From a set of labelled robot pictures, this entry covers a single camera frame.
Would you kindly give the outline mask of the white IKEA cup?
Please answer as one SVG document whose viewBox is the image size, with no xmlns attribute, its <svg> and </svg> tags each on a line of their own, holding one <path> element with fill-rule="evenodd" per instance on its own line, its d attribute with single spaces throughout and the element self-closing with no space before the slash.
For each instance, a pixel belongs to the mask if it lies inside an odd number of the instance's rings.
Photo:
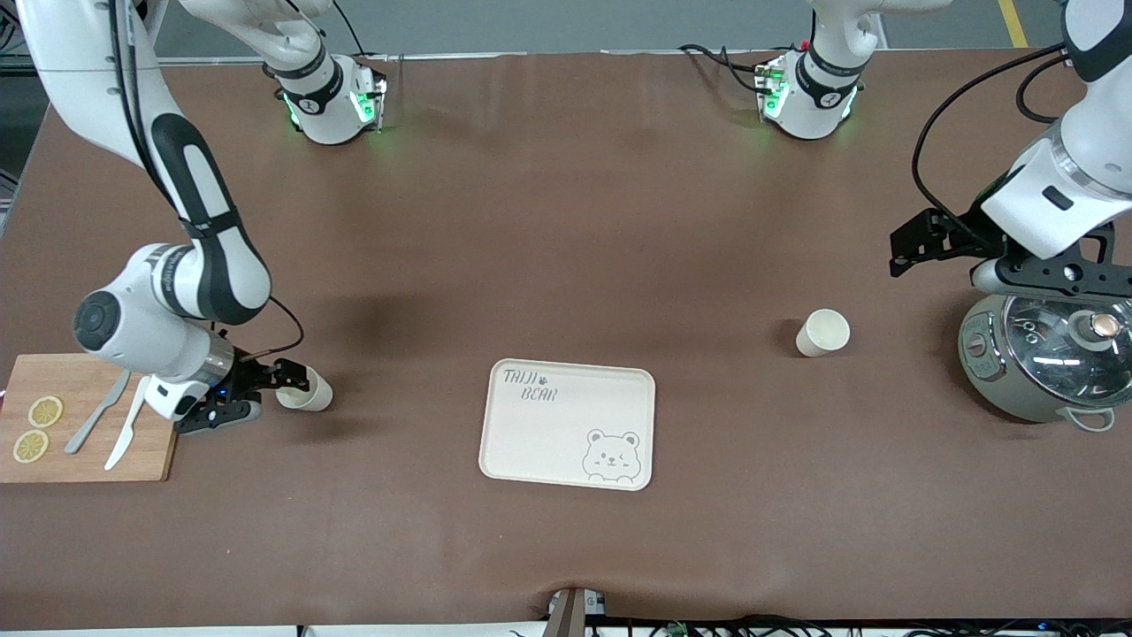
<svg viewBox="0 0 1132 637">
<path fill-rule="evenodd" d="M 334 390 L 327 379 L 315 368 L 306 365 L 307 388 L 276 388 L 275 398 L 280 406 L 292 411 L 317 412 L 328 408 L 334 399 Z"/>
<path fill-rule="evenodd" d="M 823 358 L 841 350 L 852 338 L 852 327 L 844 315 L 832 308 L 820 308 L 801 322 L 795 346 L 805 358 Z"/>
</svg>

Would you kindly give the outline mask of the glass pot lid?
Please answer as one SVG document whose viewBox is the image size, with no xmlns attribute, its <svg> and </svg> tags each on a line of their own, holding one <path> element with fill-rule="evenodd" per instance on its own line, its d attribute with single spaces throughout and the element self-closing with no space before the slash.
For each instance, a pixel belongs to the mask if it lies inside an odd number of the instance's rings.
<svg viewBox="0 0 1132 637">
<path fill-rule="evenodd" d="M 1023 375 L 1060 401 L 1106 408 L 1132 399 L 1132 303 L 1014 296 L 1006 305 L 1006 339 Z"/>
</svg>

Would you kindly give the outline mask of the white plastic knife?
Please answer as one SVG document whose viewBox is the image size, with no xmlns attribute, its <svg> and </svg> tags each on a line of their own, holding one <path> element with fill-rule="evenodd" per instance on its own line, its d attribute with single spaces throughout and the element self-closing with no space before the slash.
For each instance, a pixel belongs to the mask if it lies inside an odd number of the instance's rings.
<svg viewBox="0 0 1132 637">
<path fill-rule="evenodd" d="M 149 384 L 152 380 L 152 375 L 147 375 L 145 378 L 139 380 L 136 391 L 134 391 L 130 407 L 126 412 L 125 424 L 121 427 L 121 431 L 119 432 L 118 439 L 115 440 L 114 447 L 110 453 L 108 460 L 105 460 L 103 470 L 108 472 L 112 471 L 119 460 L 125 458 L 125 453 L 128 451 L 130 444 L 132 442 L 134 434 L 136 434 L 134 432 L 134 424 L 136 424 L 137 418 L 142 415 L 142 407 L 144 407 L 144 404 L 146 403 L 146 394 L 147 390 L 149 390 Z"/>
</svg>

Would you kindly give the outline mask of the grey-green cooking pot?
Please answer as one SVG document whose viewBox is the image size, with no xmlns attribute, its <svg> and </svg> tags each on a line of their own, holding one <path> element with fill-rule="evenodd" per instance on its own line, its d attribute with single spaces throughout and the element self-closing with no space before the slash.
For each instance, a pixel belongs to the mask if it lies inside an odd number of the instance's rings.
<svg viewBox="0 0 1132 637">
<path fill-rule="evenodd" d="M 975 390 L 1000 411 L 1027 422 L 1064 422 L 1087 433 L 1104 433 L 1115 424 L 1115 407 L 1084 408 L 1048 394 L 1023 375 L 1007 351 L 1006 305 L 1017 295 L 987 295 L 970 308 L 958 332 L 957 348 Z"/>
</svg>

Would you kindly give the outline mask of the grey plastic knife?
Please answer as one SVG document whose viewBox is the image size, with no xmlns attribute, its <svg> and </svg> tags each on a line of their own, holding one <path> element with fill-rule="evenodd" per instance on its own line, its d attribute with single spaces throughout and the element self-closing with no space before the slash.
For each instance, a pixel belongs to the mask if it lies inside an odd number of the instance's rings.
<svg viewBox="0 0 1132 637">
<path fill-rule="evenodd" d="M 128 386 L 128 382 L 130 380 L 130 376 L 131 372 L 129 370 L 125 370 L 121 372 L 121 375 L 119 375 L 115 382 L 108 391 L 106 396 L 103 398 L 103 401 L 98 403 L 96 408 L 93 410 L 92 414 L 89 415 L 88 419 L 85 420 L 84 424 L 82 424 L 80 430 L 74 433 L 72 439 L 70 439 L 70 441 L 65 445 L 66 455 L 72 456 L 77 455 L 77 451 L 82 451 L 82 447 L 84 447 L 84 444 L 86 444 L 86 441 L 88 440 L 91 433 L 93 432 L 94 428 L 96 428 L 102 415 L 104 415 L 110 407 L 113 407 L 114 404 L 125 394 L 126 386 Z"/>
</svg>

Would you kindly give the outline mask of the bamboo cutting board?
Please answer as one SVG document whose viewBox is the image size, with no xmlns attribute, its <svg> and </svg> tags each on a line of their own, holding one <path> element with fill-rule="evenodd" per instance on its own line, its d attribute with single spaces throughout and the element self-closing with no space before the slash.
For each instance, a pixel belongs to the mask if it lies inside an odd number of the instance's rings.
<svg viewBox="0 0 1132 637">
<path fill-rule="evenodd" d="M 80 430 L 93 410 L 115 382 L 121 368 L 88 354 L 26 354 L 15 359 L 3 384 L 0 404 L 0 483 L 94 483 L 94 481 L 166 480 L 175 449 L 172 423 L 148 404 L 134 424 L 134 439 L 125 458 L 112 471 L 103 470 L 139 384 L 134 372 L 125 394 L 98 420 L 82 451 L 65 454 L 65 445 Z M 45 455 L 31 464 L 12 459 L 17 436 L 33 427 L 27 420 L 31 404 L 41 396 L 55 395 L 65 402 L 65 416 L 44 431 L 51 444 Z"/>
</svg>

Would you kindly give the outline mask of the cream bear print tray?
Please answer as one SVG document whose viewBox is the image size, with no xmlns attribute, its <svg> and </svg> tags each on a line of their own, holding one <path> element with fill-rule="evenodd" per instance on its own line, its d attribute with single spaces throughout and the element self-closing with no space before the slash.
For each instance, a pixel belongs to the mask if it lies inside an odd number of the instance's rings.
<svg viewBox="0 0 1132 637">
<path fill-rule="evenodd" d="M 642 368 L 498 360 L 478 468 L 495 480 L 640 491 L 654 476 L 655 402 Z"/>
</svg>

